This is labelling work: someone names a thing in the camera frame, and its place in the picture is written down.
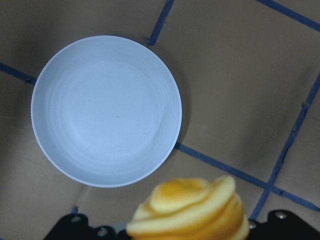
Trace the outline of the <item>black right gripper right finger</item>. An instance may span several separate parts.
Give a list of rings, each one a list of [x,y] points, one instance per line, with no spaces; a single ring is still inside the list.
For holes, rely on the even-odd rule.
[[[249,220],[248,240],[320,240],[320,232],[295,213],[276,209],[267,221]]]

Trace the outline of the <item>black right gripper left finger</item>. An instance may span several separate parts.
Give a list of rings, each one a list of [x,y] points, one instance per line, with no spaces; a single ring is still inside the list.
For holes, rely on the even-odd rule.
[[[91,227],[82,213],[61,217],[44,237],[44,240],[131,240],[125,229],[116,232],[110,225]]]

